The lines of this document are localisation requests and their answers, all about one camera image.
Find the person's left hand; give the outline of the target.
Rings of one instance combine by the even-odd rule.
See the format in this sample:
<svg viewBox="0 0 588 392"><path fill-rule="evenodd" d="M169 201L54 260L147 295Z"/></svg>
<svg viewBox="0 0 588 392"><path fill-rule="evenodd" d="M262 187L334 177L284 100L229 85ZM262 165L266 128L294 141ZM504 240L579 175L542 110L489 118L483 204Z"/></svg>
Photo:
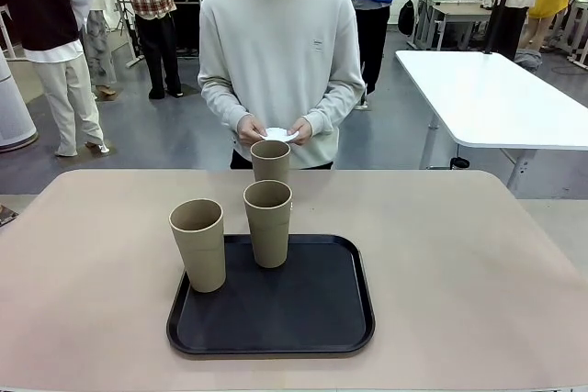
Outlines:
<svg viewBox="0 0 588 392"><path fill-rule="evenodd" d="M298 118L293 126L288 130L290 142L302 146L306 144L312 136L312 127L306 118Z"/></svg>

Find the person's right hand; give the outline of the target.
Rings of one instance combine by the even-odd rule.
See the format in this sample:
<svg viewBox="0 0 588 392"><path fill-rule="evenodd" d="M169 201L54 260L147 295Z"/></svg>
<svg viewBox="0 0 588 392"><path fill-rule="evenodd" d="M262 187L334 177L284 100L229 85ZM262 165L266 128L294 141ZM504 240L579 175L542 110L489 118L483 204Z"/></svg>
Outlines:
<svg viewBox="0 0 588 392"><path fill-rule="evenodd" d="M266 136L266 128L253 115L243 116L237 125L238 141L246 147L250 147L260 140L264 140Z"/></svg>

